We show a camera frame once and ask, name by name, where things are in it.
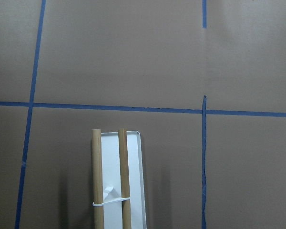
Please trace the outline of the white rectangular tray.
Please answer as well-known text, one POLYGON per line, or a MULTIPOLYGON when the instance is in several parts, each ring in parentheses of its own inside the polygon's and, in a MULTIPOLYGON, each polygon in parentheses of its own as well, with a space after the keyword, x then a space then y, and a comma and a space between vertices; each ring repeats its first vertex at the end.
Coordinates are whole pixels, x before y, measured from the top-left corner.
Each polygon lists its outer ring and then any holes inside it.
MULTIPOLYGON (((126 131, 130 202, 131 202, 131 225, 132 229, 147 228, 143 162, 141 151, 141 136, 138 131, 126 131)), ((121 176, 119 160, 118 132, 101 132, 102 144, 102 185, 114 187, 115 196, 121 195, 121 176)), ((122 202, 112 203, 103 206, 104 229, 122 229, 122 202)))

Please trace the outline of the left wooden rack rod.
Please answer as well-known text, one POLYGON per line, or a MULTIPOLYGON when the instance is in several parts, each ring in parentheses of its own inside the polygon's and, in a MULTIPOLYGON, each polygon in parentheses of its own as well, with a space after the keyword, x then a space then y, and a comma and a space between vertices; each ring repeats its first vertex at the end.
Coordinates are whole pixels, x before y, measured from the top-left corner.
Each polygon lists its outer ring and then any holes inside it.
POLYGON ((121 195, 122 195, 122 224, 123 229, 131 229, 131 202, 129 184, 129 166, 127 150, 127 134, 125 129, 118 130, 119 140, 119 160, 121 176, 121 195))

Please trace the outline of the wooden rack rod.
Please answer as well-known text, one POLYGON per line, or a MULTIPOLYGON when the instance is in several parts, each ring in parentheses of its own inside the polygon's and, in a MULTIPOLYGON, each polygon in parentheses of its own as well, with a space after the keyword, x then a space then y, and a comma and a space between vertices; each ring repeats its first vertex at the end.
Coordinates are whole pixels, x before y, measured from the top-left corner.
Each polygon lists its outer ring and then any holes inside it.
POLYGON ((92 175, 94 197, 94 225, 96 229, 104 228, 103 185, 102 185, 102 144, 101 130, 92 130, 92 175))
POLYGON ((127 150, 127 134, 125 129, 118 130, 119 140, 119 160, 121 176, 121 195, 122 195, 122 224, 123 229, 131 229, 131 202, 129 184, 129 166, 127 150))

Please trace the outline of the right wooden rack rod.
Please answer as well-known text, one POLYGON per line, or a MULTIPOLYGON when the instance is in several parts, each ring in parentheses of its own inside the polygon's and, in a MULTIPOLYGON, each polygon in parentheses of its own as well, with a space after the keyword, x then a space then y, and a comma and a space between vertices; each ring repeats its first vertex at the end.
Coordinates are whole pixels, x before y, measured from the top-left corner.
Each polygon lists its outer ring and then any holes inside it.
POLYGON ((102 144, 101 130, 92 130, 92 175, 94 197, 94 225, 96 229, 104 228, 103 185, 102 185, 102 144))

